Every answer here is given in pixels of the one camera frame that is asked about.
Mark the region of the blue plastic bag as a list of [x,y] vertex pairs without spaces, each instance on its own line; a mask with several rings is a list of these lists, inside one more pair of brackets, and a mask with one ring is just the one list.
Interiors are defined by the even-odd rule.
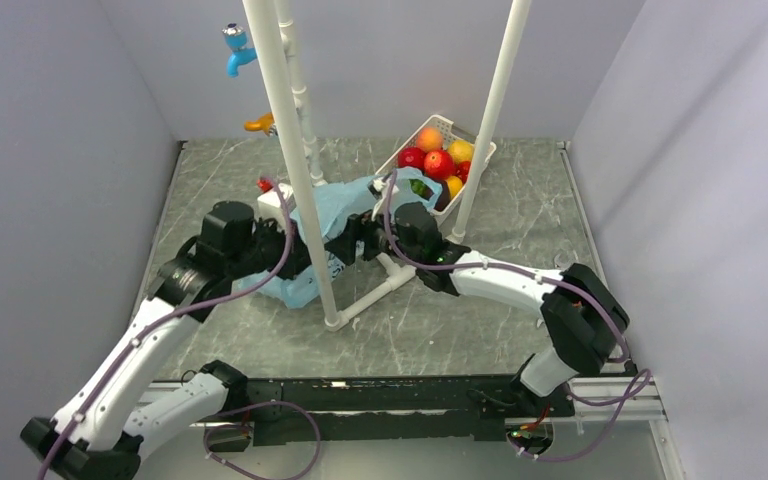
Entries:
[[[323,240],[327,242],[335,238],[344,228],[345,222],[352,214],[360,214],[373,208],[376,199],[368,189],[370,182],[382,174],[360,177],[350,182],[329,183],[313,188],[313,198],[317,209],[320,230]],[[410,180],[423,181],[427,187],[427,195],[422,198],[411,190]],[[434,210],[435,203],[441,192],[441,186],[433,179],[426,177],[415,168],[400,168],[397,173],[399,192],[391,202],[391,208],[420,202],[429,210]],[[305,269],[295,279],[280,279],[274,277],[258,289],[262,295],[278,299],[290,309],[299,309],[320,296],[315,272],[312,267]]]

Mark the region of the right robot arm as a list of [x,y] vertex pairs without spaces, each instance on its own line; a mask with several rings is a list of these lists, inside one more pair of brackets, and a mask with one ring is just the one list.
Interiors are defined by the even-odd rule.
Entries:
[[568,380],[600,374],[630,323],[590,267],[533,269],[492,259],[445,239],[419,203],[403,204],[389,217],[353,214],[325,249],[351,264],[359,257],[358,246],[366,258],[386,254],[405,260],[433,291],[484,298],[540,316],[551,344],[520,367],[510,391],[513,406],[524,415],[538,413]]

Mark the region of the orange red fake peach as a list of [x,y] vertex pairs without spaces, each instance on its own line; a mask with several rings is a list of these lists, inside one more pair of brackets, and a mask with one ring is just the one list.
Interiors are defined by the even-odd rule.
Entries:
[[425,153],[443,150],[445,137],[435,127],[424,127],[415,136],[415,146]]

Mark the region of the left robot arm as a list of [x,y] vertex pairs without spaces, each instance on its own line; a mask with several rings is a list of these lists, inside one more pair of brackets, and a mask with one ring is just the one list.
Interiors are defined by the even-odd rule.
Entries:
[[171,393],[140,406],[167,357],[213,309],[244,296],[232,284],[274,278],[297,240],[294,222],[257,219],[241,202],[217,203],[201,231],[158,272],[122,338],[78,393],[53,416],[34,417],[20,438],[40,459],[38,478],[131,479],[141,464],[191,424],[251,408],[248,378],[213,361]]

